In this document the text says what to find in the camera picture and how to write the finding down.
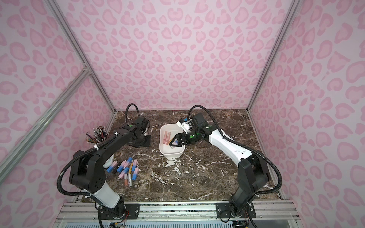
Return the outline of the thin gold lipstick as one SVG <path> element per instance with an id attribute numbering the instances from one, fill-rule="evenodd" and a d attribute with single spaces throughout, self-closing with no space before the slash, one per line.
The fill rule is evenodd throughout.
<path id="1" fill-rule="evenodd" d="M 130 164 L 128 174 L 132 174 L 132 170 L 133 170 L 133 162 Z"/>

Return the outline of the pink lip gloss tube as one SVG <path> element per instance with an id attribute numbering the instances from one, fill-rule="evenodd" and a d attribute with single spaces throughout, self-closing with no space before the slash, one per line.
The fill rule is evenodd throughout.
<path id="1" fill-rule="evenodd" d="M 166 144 L 167 136 L 168 136 L 168 132 L 165 131 L 164 135 L 163 135 L 163 144 Z"/>
<path id="2" fill-rule="evenodd" d="M 167 136 L 167 140 L 166 140 L 166 145 L 169 145 L 169 141 L 170 141 L 170 138 L 171 138 L 171 132 L 168 132 L 168 136 Z"/>

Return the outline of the bundle of coloured pencils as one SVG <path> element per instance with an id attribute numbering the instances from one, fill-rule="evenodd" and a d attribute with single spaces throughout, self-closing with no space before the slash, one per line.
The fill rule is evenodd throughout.
<path id="1" fill-rule="evenodd" d="M 104 126 L 97 126 L 93 129 L 93 133 L 86 133 L 86 142 L 89 144 L 97 144 L 99 141 L 107 139 L 109 134 Z"/>

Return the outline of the pink blue lipstick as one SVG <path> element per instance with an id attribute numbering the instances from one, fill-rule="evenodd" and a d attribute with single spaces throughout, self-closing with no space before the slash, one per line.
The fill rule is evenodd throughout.
<path id="1" fill-rule="evenodd" d="M 124 160 L 124 161 L 123 161 L 123 162 L 119 165 L 119 167 L 118 167 L 118 169 L 117 169 L 117 172 L 118 172 L 118 173 L 121 173 L 121 172 L 124 170 L 124 168 L 125 168 L 126 164 L 127 164 L 127 160 Z"/>
<path id="2" fill-rule="evenodd" d="M 130 164 L 133 163 L 133 158 L 129 157 L 124 164 L 124 168 L 130 167 Z"/>
<path id="3" fill-rule="evenodd" d="M 135 170 L 133 171 L 133 176 L 132 176 L 133 181 L 137 179 L 138 173 L 139 173 L 139 167 L 136 167 Z"/>
<path id="4" fill-rule="evenodd" d="M 117 161 L 114 161 L 107 169 L 108 173 L 111 173 L 113 171 L 113 169 L 117 166 Z"/>

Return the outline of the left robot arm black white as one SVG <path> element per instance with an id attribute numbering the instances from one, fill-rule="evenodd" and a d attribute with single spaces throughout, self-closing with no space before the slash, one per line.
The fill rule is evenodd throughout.
<path id="1" fill-rule="evenodd" d="M 70 166 L 69 182 L 85 196 L 108 209 L 121 208 L 124 200 L 106 182 L 104 164 L 123 146 L 149 147 L 151 136 L 146 134 L 150 121 L 138 117 L 133 123 L 125 123 L 104 142 L 93 148 L 74 154 Z"/>

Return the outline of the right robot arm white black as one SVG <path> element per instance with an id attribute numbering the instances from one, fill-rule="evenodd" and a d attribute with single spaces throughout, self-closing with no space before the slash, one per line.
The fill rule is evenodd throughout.
<path id="1" fill-rule="evenodd" d="M 267 161 L 259 152 L 241 145 L 230 138 L 217 124 L 209 123 L 201 113 L 180 119 L 176 125 L 182 129 L 169 143 L 183 147 L 205 140 L 226 154 L 238 167 L 238 189 L 229 198 L 231 215 L 237 217 L 246 212 L 254 196 L 270 180 Z"/>

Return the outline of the white storage box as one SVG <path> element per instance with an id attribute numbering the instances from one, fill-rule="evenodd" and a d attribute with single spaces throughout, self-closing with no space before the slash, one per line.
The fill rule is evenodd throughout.
<path id="1" fill-rule="evenodd" d="M 159 150 L 168 160 L 174 160 L 184 152 L 185 146 L 176 146 L 177 139 L 175 136 L 178 133 L 183 133 L 183 129 L 175 123 L 165 124 L 160 129 Z"/>

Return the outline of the silver lipstick tube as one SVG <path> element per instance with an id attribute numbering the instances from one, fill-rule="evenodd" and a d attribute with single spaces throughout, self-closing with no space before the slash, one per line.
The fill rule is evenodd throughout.
<path id="1" fill-rule="evenodd" d="M 132 183 L 132 175 L 131 174 L 127 175 L 127 181 L 128 181 L 128 187 L 132 187 L 133 183 Z"/>

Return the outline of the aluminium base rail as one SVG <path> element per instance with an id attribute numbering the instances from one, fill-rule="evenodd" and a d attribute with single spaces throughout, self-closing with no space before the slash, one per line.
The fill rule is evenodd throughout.
<path id="1" fill-rule="evenodd" d="M 127 219 L 102 214 L 106 228 L 302 228 L 290 200 L 258 200 L 240 215 L 230 215 L 226 201 L 127 202 Z"/>

